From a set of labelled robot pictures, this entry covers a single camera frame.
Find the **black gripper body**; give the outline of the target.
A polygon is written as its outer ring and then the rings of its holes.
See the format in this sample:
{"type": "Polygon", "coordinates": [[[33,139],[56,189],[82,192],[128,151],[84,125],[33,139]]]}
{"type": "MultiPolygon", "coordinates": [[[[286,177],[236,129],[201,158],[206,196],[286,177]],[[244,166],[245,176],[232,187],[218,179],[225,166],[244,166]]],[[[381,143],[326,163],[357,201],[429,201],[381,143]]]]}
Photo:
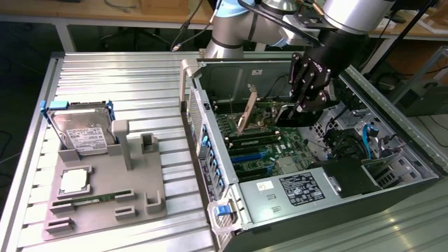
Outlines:
{"type": "Polygon", "coordinates": [[[341,29],[320,31],[317,39],[321,46],[308,48],[304,53],[305,59],[317,70],[314,88],[326,86],[329,80],[346,69],[368,38],[368,34],[352,34],[341,29]]]}

